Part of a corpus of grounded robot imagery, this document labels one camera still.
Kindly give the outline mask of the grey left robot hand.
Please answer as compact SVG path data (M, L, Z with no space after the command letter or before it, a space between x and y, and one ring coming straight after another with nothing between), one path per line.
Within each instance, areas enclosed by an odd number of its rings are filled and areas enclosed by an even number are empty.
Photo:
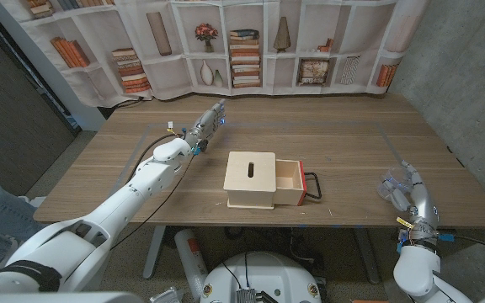
M225 102L223 98L207 109L193 124L184 140L197 155L204 152L206 146L221 125L225 124Z

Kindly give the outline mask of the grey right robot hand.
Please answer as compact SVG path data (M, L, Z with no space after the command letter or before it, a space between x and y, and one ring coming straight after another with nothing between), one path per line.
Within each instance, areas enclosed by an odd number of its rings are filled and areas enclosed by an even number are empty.
M418 170L402 160L381 175L377 193L409 217L408 239L405 245L437 251L440 223L438 209Z

